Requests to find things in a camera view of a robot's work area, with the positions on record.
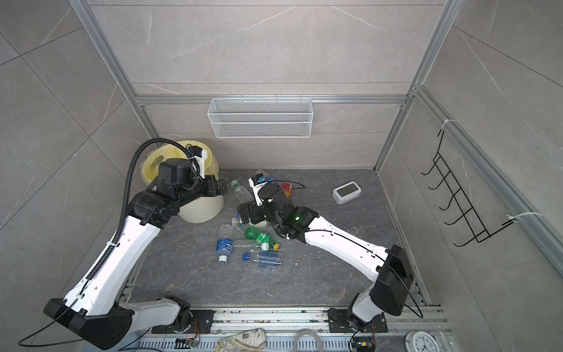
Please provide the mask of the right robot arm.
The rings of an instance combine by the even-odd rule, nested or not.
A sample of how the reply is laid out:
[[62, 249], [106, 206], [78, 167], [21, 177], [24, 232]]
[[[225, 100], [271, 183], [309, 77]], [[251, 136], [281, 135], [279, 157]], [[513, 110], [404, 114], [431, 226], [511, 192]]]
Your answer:
[[323, 249], [353, 266], [371, 281], [357, 294], [337, 322], [364, 331], [385, 316], [400, 316], [412, 299], [413, 268], [406, 251], [364, 241], [338, 228], [317, 211], [293, 205], [281, 186], [256, 174], [249, 179], [243, 202], [237, 207], [243, 224], [267, 221], [280, 238]]

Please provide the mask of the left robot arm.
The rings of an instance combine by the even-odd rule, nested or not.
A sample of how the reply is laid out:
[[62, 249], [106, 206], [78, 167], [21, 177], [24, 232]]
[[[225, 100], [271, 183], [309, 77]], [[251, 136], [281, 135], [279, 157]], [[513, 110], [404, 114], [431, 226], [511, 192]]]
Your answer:
[[[130, 194], [136, 164], [144, 150], [163, 143], [181, 156], [158, 165], [148, 188]], [[188, 302], [166, 296], [151, 302], [129, 304], [119, 295], [139, 258], [180, 209], [199, 198], [225, 195], [225, 180], [205, 173], [206, 150], [164, 138], [143, 142], [130, 161], [123, 191], [118, 227], [87, 274], [65, 297], [51, 299], [43, 312], [95, 347], [107, 351], [127, 335], [162, 326], [185, 332], [191, 327]]]

